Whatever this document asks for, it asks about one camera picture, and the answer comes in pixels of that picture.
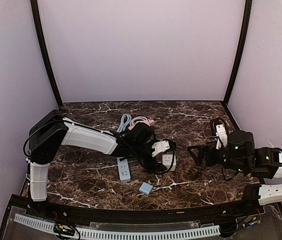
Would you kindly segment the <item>white cube socket adapter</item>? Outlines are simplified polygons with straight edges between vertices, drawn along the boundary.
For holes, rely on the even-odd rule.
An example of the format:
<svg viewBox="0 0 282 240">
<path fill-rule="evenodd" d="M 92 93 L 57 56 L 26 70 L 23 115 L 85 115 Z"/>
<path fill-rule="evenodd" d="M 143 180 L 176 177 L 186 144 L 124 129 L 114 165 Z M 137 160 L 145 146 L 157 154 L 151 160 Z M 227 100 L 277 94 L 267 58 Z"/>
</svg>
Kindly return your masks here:
<svg viewBox="0 0 282 240">
<path fill-rule="evenodd" d="M 176 170 L 176 165 L 177 165 L 177 156 L 173 154 L 163 154 L 162 155 L 162 164 L 169 169 L 170 166 L 171 169 L 170 171 L 173 172 Z"/>
</svg>

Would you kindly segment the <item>small blue plug adapter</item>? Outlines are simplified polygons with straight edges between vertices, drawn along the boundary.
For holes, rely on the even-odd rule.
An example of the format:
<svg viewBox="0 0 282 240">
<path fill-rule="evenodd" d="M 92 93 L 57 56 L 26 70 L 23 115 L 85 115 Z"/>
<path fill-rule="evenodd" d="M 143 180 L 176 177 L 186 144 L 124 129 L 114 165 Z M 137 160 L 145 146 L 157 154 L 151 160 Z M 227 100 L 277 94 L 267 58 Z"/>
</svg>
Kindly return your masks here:
<svg viewBox="0 0 282 240">
<path fill-rule="evenodd" d="M 145 195 L 150 195 L 153 190 L 153 186 L 149 183 L 143 182 L 139 188 L 139 192 Z"/>
</svg>

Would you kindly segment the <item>blue power strip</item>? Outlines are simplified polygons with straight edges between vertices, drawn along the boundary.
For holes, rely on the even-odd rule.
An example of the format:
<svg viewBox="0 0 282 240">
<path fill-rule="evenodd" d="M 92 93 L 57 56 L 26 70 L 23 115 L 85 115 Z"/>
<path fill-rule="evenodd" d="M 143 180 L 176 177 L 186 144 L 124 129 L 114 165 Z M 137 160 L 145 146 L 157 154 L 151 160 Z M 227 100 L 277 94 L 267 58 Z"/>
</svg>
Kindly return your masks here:
<svg viewBox="0 0 282 240">
<path fill-rule="evenodd" d="M 131 173 L 129 169 L 129 162 L 127 159 L 117 158 L 117 167 L 119 173 L 119 179 L 123 183 L 131 181 Z"/>
</svg>

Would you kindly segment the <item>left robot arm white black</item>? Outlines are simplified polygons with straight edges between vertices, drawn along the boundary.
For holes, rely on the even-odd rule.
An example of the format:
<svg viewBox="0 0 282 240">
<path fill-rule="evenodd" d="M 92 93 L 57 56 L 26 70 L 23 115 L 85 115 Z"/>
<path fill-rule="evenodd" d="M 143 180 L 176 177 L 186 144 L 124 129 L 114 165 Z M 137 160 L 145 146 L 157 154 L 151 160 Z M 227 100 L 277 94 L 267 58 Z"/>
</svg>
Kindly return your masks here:
<svg viewBox="0 0 282 240">
<path fill-rule="evenodd" d="M 135 158 L 150 174 L 168 170 L 158 162 L 157 155 L 175 148 L 168 139 L 158 140 L 154 129 L 143 122 L 122 132 L 100 130 L 52 110 L 30 129 L 23 144 L 22 150 L 29 163 L 29 196 L 33 202 L 47 199 L 48 171 L 60 146 L 97 151 L 119 160 Z"/>
</svg>

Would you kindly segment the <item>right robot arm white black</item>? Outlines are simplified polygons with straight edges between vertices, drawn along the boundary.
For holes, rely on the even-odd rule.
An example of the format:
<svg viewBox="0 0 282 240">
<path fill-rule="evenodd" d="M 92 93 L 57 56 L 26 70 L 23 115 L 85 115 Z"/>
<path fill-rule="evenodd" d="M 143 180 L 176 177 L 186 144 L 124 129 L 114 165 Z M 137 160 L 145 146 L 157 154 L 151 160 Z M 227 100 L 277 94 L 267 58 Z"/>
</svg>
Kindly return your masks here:
<svg viewBox="0 0 282 240">
<path fill-rule="evenodd" d="M 281 148 L 255 148 L 253 133 L 243 130 L 218 135 L 216 139 L 205 145 L 188 146 L 196 165 L 220 165 L 222 170 L 231 169 L 236 175 L 251 175 L 259 180 L 282 178 Z M 282 202 L 282 183 L 247 185 L 242 200 L 259 206 Z"/>
</svg>

